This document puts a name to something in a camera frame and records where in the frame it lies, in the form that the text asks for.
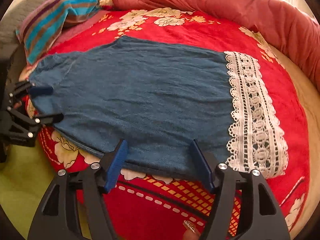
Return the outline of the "person's right hand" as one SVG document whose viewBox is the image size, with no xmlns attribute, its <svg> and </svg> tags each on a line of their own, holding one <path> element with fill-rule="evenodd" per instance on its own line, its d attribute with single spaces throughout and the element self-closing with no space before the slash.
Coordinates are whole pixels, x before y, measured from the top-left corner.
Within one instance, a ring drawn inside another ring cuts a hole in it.
<svg viewBox="0 0 320 240">
<path fill-rule="evenodd" d="M 185 220 L 183 225 L 186 229 L 183 240 L 199 240 L 201 234 L 192 222 Z"/>
</svg>

